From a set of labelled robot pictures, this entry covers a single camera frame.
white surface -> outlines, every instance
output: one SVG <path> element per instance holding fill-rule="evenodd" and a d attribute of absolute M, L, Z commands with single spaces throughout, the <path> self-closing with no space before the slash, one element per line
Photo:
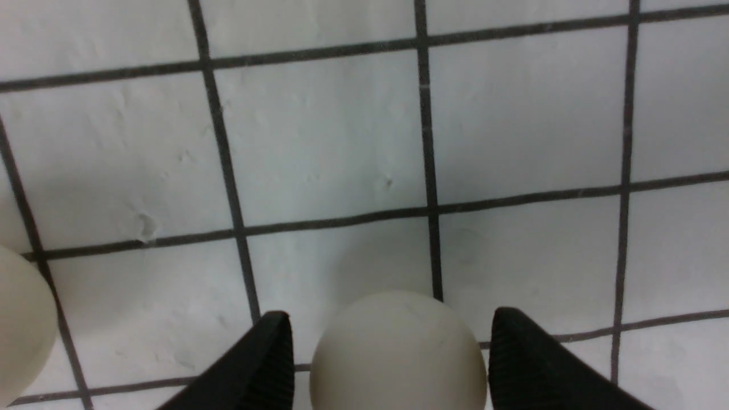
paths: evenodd
<path fill-rule="evenodd" d="M 551 333 L 612 325 L 618 197 L 440 218 L 443 294 L 479 340 L 499 306 Z"/>
<path fill-rule="evenodd" d="M 486 367 L 471 330 L 429 296 L 388 291 L 341 312 L 311 362 L 315 410 L 481 410 Z"/>
<path fill-rule="evenodd" d="M 251 326 L 233 240 L 51 269 L 89 387 L 198 375 Z"/>
<path fill-rule="evenodd" d="M 5 94 L 0 114 L 48 248 L 150 238 L 146 217 L 151 239 L 231 227 L 199 73 Z"/>
<path fill-rule="evenodd" d="M 641 26 L 633 181 L 729 169 L 727 43 L 729 16 Z"/>
<path fill-rule="evenodd" d="M 729 320 L 624 333 L 620 384 L 661 410 L 721 409 L 729 385 Z"/>
<path fill-rule="evenodd" d="M 643 0 L 642 9 L 716 3 Z M 627 5 L 428 0 L 427 15 L 429 33 L 442 34 L 620 15 Z M 213 57 L 415 35 L 412 0 L 202 0 L 202 8 Z M 183 0 L 28 0 L 0 10 L 0 80 L 198 57 Z M 727 27 L 726 17 L 641 25 L 634 180 L 729 169 Z M 617 184 L 626 34 L 623 26 L 431 49 L 440 203 Z M 416 63 L 407 50 L 216 72 L 245 223 L 423 206 Z M 145 212 L 159 222 L 158 236 L 230 228 L 199 73 L 5 93 L 0 117 L 46 250 L 135 239 Z M 729 308 L 726 198 L 725 184 L 631 197 L 626 321 Z M 617 219 L 617 196 L 444 216 L 446 301 L 481 340 L 499 303 L 523 307 L 556 333 L 609 326 Z M 425 218 L 249 242 L 262 309 L 293 314 L 298 363 L 311 360 L 328 320 L 355 298 L 432 291 Z M 31 250 L 3 167 L 0 243 Z M 92 387 L 199 374 L 250 326 L 233 241 L 55 260 L 51 269 Z M 206 314 L 185 313 L 186 303 Z M 218 314 L 229 329 L 212 322 Z M 721 363 L 719 323 L 681 336 L 689 357 Z M 645 345 L 664 338 L 650 331 L 636 331 L 645 332 Z M 700 384 L 704 375 L 726 380 L 729 366 L 704 356 L 634 360 L 631 334 L 638 333 L 624 335 L 620 382 L 639 397 L 654 400 L 662 389 L 641 380 L 676 370 L 688 380 L 685 400 L 669 410 L 729 401 L 724 387 Z M 580 357 L 606 374 L 610 339 L 569 348 L 585 349 Z M 170 359 L 176 351 L 183 354 Z M 74 389 L 64 355 L 56 345 L 27 394 Z M 626 376 L 629 363 L 643 379 Z M 305 379 L 297 375 L 303 388 Z M 109 400 L 147 403 L 137 394 Z M 297 410 L 308 409 L 307 400 L 299 391 Z M 80 401 L 22 409 L 80 410 Z"/>
<path fill-rule="evenodd" d="M 414 51 L 217 79 L 247 224 L 426 204 Z"/>
<path fill-rule="evenodd" d="M 0 244 L 15 252 L 28 252 L 31 244 L 15 204 L 5 168 L 0 166 Z"/>
<path fill-rule="evenodd" d="M 58 337 L 55 299 L 40 272 L 0 247 L 0 407 L 33 383 Z"/>
<path fill-rule="evenodd" d="M 620 183 L 624 28 L 430 52 L 438 200 Z"/>
<path fill-rule="evenodd" d="M 428 220 L 249 239 L 262 311 L 289 312 L 296 363 L 309 363 L 329 321 L 356 300 L 389 289 L 430 295 Z"/>
<path fill-rule="evenodd" d="M 202 0 L 201 3 L 214 57 L 415 36 L 412 0 Z"/>
<path fill-rule="evenodd" d="M 145 390 L 96 396 L 92 399 L 94 410 L 155 410 L 177 394 L 182 387 Z"/>
<path fill-rule="evenodd" d="M 428 32 L 444 34 L 625 14 L 628 0 L 427 0 L 427 8 Z"/>
<path fill-rule="evenodd" d="M 5 1 L 0 39 L 0 80 L 198 57 L 184 0 Z"/>
<path fill-rule="evenodd" d="M 729 183 L 634 194 L 624 320 L 729 307 L 727 244 Z"/>

grid line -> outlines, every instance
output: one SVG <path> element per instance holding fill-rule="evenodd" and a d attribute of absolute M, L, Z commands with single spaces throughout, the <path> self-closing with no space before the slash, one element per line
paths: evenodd
<path fill-rule="evenodd" d="M 89 395 L 88 386 L 86 385 L 86 380 L 84 380 L 84 374 L 81 369 L 81 362 L 79 361 L 79 356 L 76 352 L 73 338 L 71 337 L 71 330 L 69 329 L 69 324 L 66 321 L 66 315 L 63 313 L 61 299 L 58 297 L 58 291 L 55 288 L 53 277 L 50 274 L 50 267 L 48 266 L 48 260 L 44 255 L 43 244 L 38 232 L 38 227 L 36 225 L 35 218 L 33 217 L 33 212 L 31 211 L 31 206 L 28 202 L 25 189 L 23 188 L 23 182 L 20 179 L 20 172 L 17 169 L 17 164 L 15 163 L 15 158 L 10 147 L 10 140 L 7 137 L 2 118 L 0 118 L 0 157 L 5 165 L 7 178 L 10 182 L 13 196 L 15 197 L 17 209 L 20 212 L 20 216 L 23 218 L 23 224 L 26 228 L 28 241 L 31 244 L 36 263 L 38 264 L 38 270 L 48 283 L 48 287 L 53 295 L 58 316 L 58 332 L 61 335 L 61 341 L 63 342 L 64 349 L 66 350 L 66 355 L 68 356 L 69 363 L 71 365 L 71 372 L 74 375 L 74 381 L 76 382 L 76 387 L 78 388 L 81 401 L 83 402 L 84 410 L 93 410 L 91 396 Z"/>
<path fill-rule="evenodd" d="M 729 171 L 689 175 L 686 177 L 652 179 L 642 182 L 632 182 L 629 189 L 631 193 L 636 193 L 652 190 L 663 190 L 673 187 L 689 187 L 693 185 L 702 185 L 714 182 L 729 182 Z M 348 226 L 382 222 L 386 220 L 428 217 L 433 213 L 436 213 L 438 215 L 458 214 L 465 212 L 478 212 L 489 209 L 505 208 L 510 206 L 538 204 L 540 202 L 565 201 L 570 199 L 582 198 L 603 198 L 607 196 L 618 195 L 620 195 L 620 185 L 610 185 L 606 187 L 585 187 L 571 190 L 529 193 L 519 196 L 487 199 L 484 201 L 464 202 L 460 204 L 439 205 L 435 212 L 431 211 L 426 206 L 421 206 L 415 208 L 391 209 L 387 211 L 371 212 L 367 214 L 355 215 L 352 217 L 339 217 L 323 220 L 305 220 L 290 223 L 246 226 L 243 231 L 246 236 L 270 235 L 274 233 L 297 231 L 317 231 L 321 229 L 345 228 Z M 233 238 L 235 238 L 233 230 L 226 229 L 206 233 L 167 236 L 157 238 L 155 241 L 147 243 L 132 240 L 112 242 L 109 244 L 101 245 L 91 245 L 86 247 L 71 247 L 60 248 L 56 250 L 46 250 L 45 257 L 47 260 L 80 258 L 87 256 L 106 255 L 116 252 L 125 252 L 130 250 L 148 250 L 163 247 L 182 246 L 188 244 L 200 244 L 210 241 L 221 241 Z M 31 262 L 35 261 L 35 256 L 32 252 L 25 254 L 24 257 Z"/>
<path fill-rule="evenodd" d="M 659 328 L 659 327 L 667 326 L 667 325 L 677 325 L 677 324 L 681 324 L 681 323 L 703 322 L 706 320 L 719 320 L 719 319 L 729 319 L 729 309 L 714 310 L 714 311 L 707 311 L 707 312 L 697 312 L 697 313 L 689 313 L 689 314 L 679 314 L 679 315 L 675 315 L 675 316 L 658 317 L 655 319 L 648 319 L 648 320 L 641 320 L 638 322 L 624 323 L 620 326 L 620 330 L 622 332 L 629 332 L 629 331 L 634 331 L 634 330 Z M 605 336 L 610 336 L 614 333 L 614 331 L 615 331 L 615 329 L 613 327 L 611 327 L 611 328 L 599 328 L 599 329 L 589 330 L 589 331 L 581 332 L 581 333 L 557 334 L 557 335 L 552 335 L 552 336 L 561 343 L 574 343 L 574 342 L 578 342 L 578 341 L 588 341 L 588 340 L 599 339 L 599 338 L 605 337 Z M 479 343 L 479 347 L 482 350 L 490 349 L 491 342 L 482 341 Z M 311 371 L 311 364 L 308 364 L 308 363 L 297 364 L 295 366 L 295 370 L 298 373 Z M 179 387 L 179 386 L 186 386 L 186 385 L 192 383 L 195 379 L 196 379 L 195 376 L 182 377 L 182 378 L 176 378 L 176 379 L 161 379 L 161 380 L 155 380 L 152 382 L 142 382 L 142 383 L 135 383 L 135 384 L 121 384 L 121 385 L 117 385 L 117 386 L 108 386 L 108 387 L 97 387 L 94 389 L 89 389 L 89 392 L 92 396 L 97 396 L 97 395 L 118 394 L 118 393 L 125 393 L 125 392 L 138 392 L 138 391 L 158 389 L 158 388 L 163 388 L 163 387 Z M 78 398 L 78 397 L 79 397 L 79 392 L 53 392 L 53 393 L 47 393 L 47 394 L 42 394 L 42 395 L 28 395 L 28 396 L 23 396 L 21 398 L 18 398 L 15 402 L 13 402 L 12 406 L 16 406 L 16 405 L 20 405 L 20 404 L 42 403 L 42 402 L 47 402 L 47 401 L 59 401 L 59 400 L 66 400 L 69 398 Z"/>
<path fill-rule="evenodd" d="M 620 219 L 617 239 L 617 273 L 615 274 L 615 312 L 613 314 L 612 348 L 610 352 L 610 381 L 618 382 L 620 366 L 620 326 L 623 324 L 625 299 L 625 267 L 628 260 L 628 217 L 631 199 L 631 167 L 633 159 L 633 115 L 635 98 L 636 59 L 638 57 L 638 27 L 640 0 L 630 2 L 631 21 L 628 24 L 628 49 L 625 57 L 625 99 L 623 104 L 623 163 L 620 171 Z"/>
<path fill-rule="evenodd" d="M 428 51 L 428 15 L 426 0 L 414 0 L 416 38 L 418 40 L 418 94 L 420 98 L 420 125 L 423 138 L 425 191 L 428 206 L 428 239 L 430 243 L 430 272 L 433 297 L 443 301 L 443 273 L 440 265 L 440 217 L 438 189 L 435 176 L 433 148 L 433 117 L 430 105 L 430 56 Z"/>
<path fill-rule="evenodd" d="M 716 4 L 711 6 L 685 7 L 681 9 L 642 12 L 640 13 L 640 22 L 658 23 L 663 21 L 687 20 L 693 18 L 706 18 L 720 15 L 729 15 L 729 4 Z M 456 45 L 468 42 L 481 42 L 520 36 L 558 33 L 563 31 L 579 31 L 595 28 L 627 26 L 630 21 L 630 14 L 613 15 L 577 20 L 561 20 L 550 23 L 518 25 L 504 28 L 487 28 L 476 31 L 461 31 L 456 33 L 438 34 L 433 36 L 426 35 L 421 38 L 416 37 L 411 39 L 395 39 L 391 41 L 381 42 L 365 42 L 355 45 L 317 47 L 296 51 L 283 51 L 278 53 L 241 55 L 236 57 L 222 58 L 209 58 L 208 55 L 208 59 L 212 69 L 231 69 L 245 66 L 291 63 L 295 61 L 311 61 L 321 60 L 325 58 L 348 57 L 352 55 L 413 50 L 420 47 L 423 42 L 426 42 L 427 47 L 436 47 L 441 45 Z M 15 91 L 36 90 L 43 88 L 56 88 L 68 85 L 88 84 L 93 82 L 128 80 L 138 77 L 179 74 L 201 70 L 203 70 L 203 64 L 201 63 L 201 61 L 180 61 L 173 63 L 153 64 L 148 66 L 127 67 L 122 69 L 107 69 L 73 74 L 28 78 L 21 80 L 7 80 L 0 82 L 0 93 L 11 93 Z"/>
<path fill-rule="evenodd" d="M 202 7 L 200 7 L 200 0 L 188 0 L 187 5 L 190 8 L 192 26 L 195 29 L 195 40 L 198 43 L 200 64 L 203 70 L 203 79 L 205 81 L 205 89 L 208 96 L 210 116 L 213 120 L 215 140 L 217 142 L 218 152 L 220 155 L 222 176 L 225 182 L 225 192 L 227 194 L 228 205 L 233 219 L 233 234 L 235 236 L 235 242 L 238 245 L 238 256 L 241 260 L 241 270 L 243 271 L 243 281 L 245 282 L 246 293 L 248 295 L 248 305 L 251 311 L 251 319 L 253 323 L 255 323 L 261 318 L 261 308 L 258 304 L 258 294 L 256 293 L 256 283 L 253 277 L 251 255 L 248 249 L 248 239 L 245 234 L 246 226 L 243 223 L 241 200 L 238 197 L 238 187 L 235 184 L 233 159 L 230 155 L 230 144 L 227 138 L 227 131 L 225 130 L 223 108 L 220 105 L 218 87 L 215 83 L 215 73 L 210 60 L 210 46 L 208 43 L 208 34 L 205 29 L 205 21 L 203 19 L 203 10 Z"/>

white ball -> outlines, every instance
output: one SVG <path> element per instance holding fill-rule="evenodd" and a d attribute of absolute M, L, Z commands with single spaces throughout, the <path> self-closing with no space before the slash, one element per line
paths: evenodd
<path fill-rule="evenodd" d="M 448 307 L 385 292 L 330 324 L 311 363 L 310 391 L 315 410 L 483 410 L 486 365 Z"/>
<path fill-rule="evenodd" d="M 43 276 L 0 247 L 0 409 L 38 377 L 57 334 L 55 300 Z"/>

white tile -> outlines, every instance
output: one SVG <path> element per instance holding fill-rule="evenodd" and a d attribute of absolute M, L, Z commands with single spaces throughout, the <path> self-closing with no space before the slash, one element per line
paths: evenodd
<path fill-rule="evenodd" d="M 47 249 L 230 227 L 200 74 L 11 93 L 0 112 Z"/>
<path fill-rule="evenodd" d="M 177 394 L 183 387 L 165 387 L 163 389 L 144 390 L 141 392 L 119 393 L 92 397 L 95 410 L 155 410 Z"/>
<path fill-rule="evenodd" d="M 660 410 L 723 409 L 729 402 L 729 320 L 623 333 L 620 386 Z"/>
<path fill-rule="evenodd" d="M 201 3 L 213 56 L 415 36 L 412 0 L 202 0 Z"/>
<path fill-rule="evenodd" d="M 729 16 L 640 28 L 633 180 L 729 169 Z"/>
<path fill-rule="evenodd" d="M 246 224 L 426 204 L 414 51 L 217 79 Z"/>
<path fill-rule="evenodd" d="M 15 252 L 31 251 L 26 227 L 15 203 L 10 181 L 0 160 L 0 246 Z"/>
<path fill-rule="evenodd" d="M 631 196 L 623 321 L 729 308 L 729 183 Z"/>
<path fill-rule="evenodd" d="M 51 270 L 90 387 L 200 374 L 251 326 L 232 239 Z"/>
<path fill-rule="evenodd" d="M 84 410 L 83 403 L 78 399 L 47 401 L 44 403 L 21 404 L 19 406 L 11 406 L 12 410 Z"/>
<path fill-rule="evenodd" d="M 442 216 L 445 303 L 481 341 L 500 306 L 555 334 L 611 326 L 619 210 L 610 197 Z"/>
<path fill-rule="evenodd" d="M 426 218 L 249 238 L 261 310 L 291 314 L 296 363 L 310 363 L 328 322 L 371 293 L 432 294 Z"/>
<path fill-rule="evenodd" d="M 431 50 L 440 203 L 619 183 L 625 33 Z"/>
<path fill-rule="evenodd" d="M 683 7 L 710 6 L 712 4 L 725 4 L 724 0 L 641 0 L 640 10 L 651 12 L 664 9 L 679 9 Z"/>
<path fill-rule="evenodd" d="M 38 378 L 31 384 L 23 395 L 41 395 L 53 392 L 70 392 L 76 390 L 76 381 L 71 371 L 69 356 L 66 348 L 59 337 L 50 352 L 50 357 L 38 375 Z"/>
<path fill-rule="evenodd" d="M 296 373 L 293 410 L 312 410 L 309 396 L 309 372 Z"/>
<path fill-rule="evenodd" d="M 606 379 L 610 378 L 610 357 L 612 353 L 612 336 L 598 339 L 576 341 L 562 344 L 573 355 L 600 373 Z"/>
<path fill-rule="evenodd" d="M 428 32 L 431 34 L 594 18 L 628 12 L 627 0 L 427 0 L 427 6 Z"/>
<path fill-rule="evenodd" d="M 23 0 L 0 12 L 0 79 L 195 60 L 184 0 Z"/>

